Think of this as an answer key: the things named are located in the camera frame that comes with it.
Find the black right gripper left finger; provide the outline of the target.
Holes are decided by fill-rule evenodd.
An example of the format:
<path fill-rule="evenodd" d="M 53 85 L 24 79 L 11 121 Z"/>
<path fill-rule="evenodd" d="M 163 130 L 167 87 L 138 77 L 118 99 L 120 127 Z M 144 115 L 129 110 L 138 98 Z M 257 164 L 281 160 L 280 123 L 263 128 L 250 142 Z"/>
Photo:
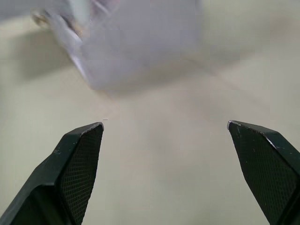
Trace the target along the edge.
<path fill-rule="evenodd" d="M 2 225 L 80 225 L 94 187 L 103 123 L 76 128 L 26 180 Z"/>

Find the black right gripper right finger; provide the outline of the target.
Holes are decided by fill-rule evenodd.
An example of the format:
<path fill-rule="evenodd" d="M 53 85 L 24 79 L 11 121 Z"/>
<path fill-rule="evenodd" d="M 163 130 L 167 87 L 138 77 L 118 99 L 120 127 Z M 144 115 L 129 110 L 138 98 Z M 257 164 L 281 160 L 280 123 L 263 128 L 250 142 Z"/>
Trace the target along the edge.
<path fill-rule="evenodd" d="M 246 183 L 271 225 L 300 223 L 300 153 L 279 132 L 227 123 Z"/>

